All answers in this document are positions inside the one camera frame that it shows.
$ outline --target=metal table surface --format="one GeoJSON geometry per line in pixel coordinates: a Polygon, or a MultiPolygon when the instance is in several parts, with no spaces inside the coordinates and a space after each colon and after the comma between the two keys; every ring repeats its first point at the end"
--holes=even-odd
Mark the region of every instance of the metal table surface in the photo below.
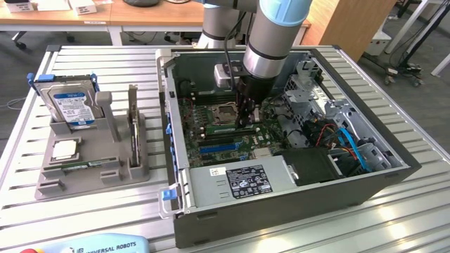
{"type": "MultiPolygon", "coordinates": [[[[100,89],[112,91],[115,114],[125,113],[128,84],[139,86],[151,179],[84,196],[36,201],[49,114],[40,98],[29,92],[0,159],[0,250],[17,252],[39,244],[116,232],[147,237],[152,252],[450,251],[449,155],[346,54],[330,46],[318,49],[422,163],[422,169],[360,206],[177,249],[172,221],[157,215],[156,191],[167,185],[167,173],[155,48],[63,46],[59,52],[45,53],[37,73],[76,75],[93,71],[100,89]]],[[[336,88],[330,92],[342,96],[336,88]]]]}

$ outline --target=green circuit board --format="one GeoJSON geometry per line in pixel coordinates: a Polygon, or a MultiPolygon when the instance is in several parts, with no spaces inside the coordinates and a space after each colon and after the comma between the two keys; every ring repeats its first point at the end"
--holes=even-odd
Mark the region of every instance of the green circuit board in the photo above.
{"type": "MultiPolygon", "coordinates": [[[[267,148],[271,153],[286,149],[282,127],[270,115],[266,115],[263,123],[235,129],[234,103],[195,105],[188,99],[180,99],[179,108],[191,168],[255,159],[255,149],[267,148]],[[231,149],[202,152],[223,147],[231,149]]],[[[267,114],[272,105],[263,104],[262,108],[267,114]]]]}

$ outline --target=blue hard drive label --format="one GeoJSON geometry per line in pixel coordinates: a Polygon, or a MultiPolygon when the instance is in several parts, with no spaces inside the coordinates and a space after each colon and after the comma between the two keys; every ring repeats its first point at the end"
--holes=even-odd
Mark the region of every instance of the blue hard drive label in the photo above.
{"type": "Polygon", "coordinates": [[[235,199],[272,192],[262,165],[227,170],[227,178],[235,199]]]}
{"type": "Polygon", "coordinates": [[[92,109],[85,104],[88,98],[83,92],[55,94],[53,98],[68,124],[89,125],[93,123],[92,109]]]}

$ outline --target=gray carpet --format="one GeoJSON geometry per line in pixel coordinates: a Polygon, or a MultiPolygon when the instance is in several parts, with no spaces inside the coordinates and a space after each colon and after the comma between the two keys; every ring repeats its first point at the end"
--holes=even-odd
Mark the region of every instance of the gray carpet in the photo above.
{"type": "MultiPolygon", "coordinates": [[[[404,24],[408,15],[404,15],[400,20],[388,21],[384,26],[384,31],[394,36],[404,24]]],[[[416,21],[414,27],[407,34],[408,38],[412,33],[422,27],[423,23],[416,21]]],[[[0,32],[0,70],[1,70],[1,87],[0,105],[11,99],[24,97],[28,92],[25,81],[27,73],[36,72],[41,58],[44,56],[45,47],[48,44],[61,45],[111,45],[109,36],[103,32],[76,32],[76,42],[68,43],[65,35],[60,32],[31,32],[21,38],[28,46],[25,51],[20,51],[12,41],[13,32],[0,32]]],[[[153,33],[145,33],[143,36],[136,36],[144,42],[148,42],[153,33]]],[[[128,36],[123,34],[124,45],[139,45],[139,42],[129,42],[128,36]]],[[[167,45],[163,40],[163,33],[157,33],[155,40],[149,45],[167,45]]],[[[415,88],[411,86],[411,80],[406,77],[398,77],[396,83],[384,86],[383,89],[394,98],[403,110],[410,114],[414,120],[425,128],[437,142],[442,145],[446,151],[450,151],[450,138],[447,137],[447,125],[450,124],[450,72],[447,69],[442,72],[442,77],[430,75],[431,70],[450,53],[450,38],[439,34],[437,31],[431,34],[423,46],[414,55],[411,62],[419,64],[423,68],[425,85],[415,88]]],[[[392,56],[392,62],[396,62],[399,54],[392,56]]],[[[390,55],[383,54],[380,59],[388,62],[390,55]]],[[[368,73],[372,79],[383,84],[384,71],[376,67],[366,59],[359,60],[359,65],[368,73]]],[[[4,150],[12,127],[15,126],[19,111],[9,110],[4,106],[0,107],[3,124],[0,125],[0,152],[4,150]]]]}

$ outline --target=office chair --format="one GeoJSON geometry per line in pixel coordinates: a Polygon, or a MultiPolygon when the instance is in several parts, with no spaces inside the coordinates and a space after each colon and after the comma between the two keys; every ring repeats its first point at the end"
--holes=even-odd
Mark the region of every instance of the office chair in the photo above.
{"type": "MultiPolygon", "coordinates": [[[[12,37],[12,42],[15,43],[16,47],[20,50],[25,50],[27,49],[27,45],[21,42],[19,42],[19,39],[25,35],[27,32],[21,31],[17,32],[16,35],[12,37]]],[[[75,42],[75,37],[73,35],[69,34],[69,32],[65,32],[65,39],[69,43],[75,42]]]]}

